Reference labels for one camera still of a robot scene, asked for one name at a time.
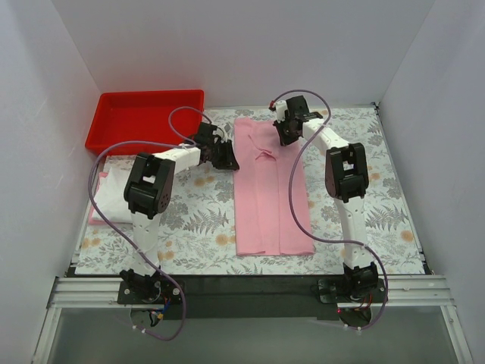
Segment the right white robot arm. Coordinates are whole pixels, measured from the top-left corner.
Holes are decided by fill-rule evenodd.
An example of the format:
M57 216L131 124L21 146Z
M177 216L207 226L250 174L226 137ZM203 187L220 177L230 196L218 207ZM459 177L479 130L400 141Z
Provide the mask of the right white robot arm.
M281 146L300 139L304 147L315 146L325 156L324 182L339 213L344 245L343 277L335 293L352 300L366 297L378 285L375 257L368 247L364 217L365 195L369 185L365 148L350 143L334 132L328 123L331 112L323 116L311 112L304 96L273 101L269 109L276 113L276 127Z

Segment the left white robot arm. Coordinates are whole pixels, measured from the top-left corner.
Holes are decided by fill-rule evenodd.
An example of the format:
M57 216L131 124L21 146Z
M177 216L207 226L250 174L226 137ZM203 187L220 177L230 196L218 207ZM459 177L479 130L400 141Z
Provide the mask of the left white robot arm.
M174 176L209 162L218 170L237 171L239 164L233 142L217 127L202 122L192 143L182 143L168 151L136 156L124 189L133 223L133 264L120 272L127 289L143 303L157 303L169 297L175 286L162 282L157 271L158 228L161 214L171 200Z

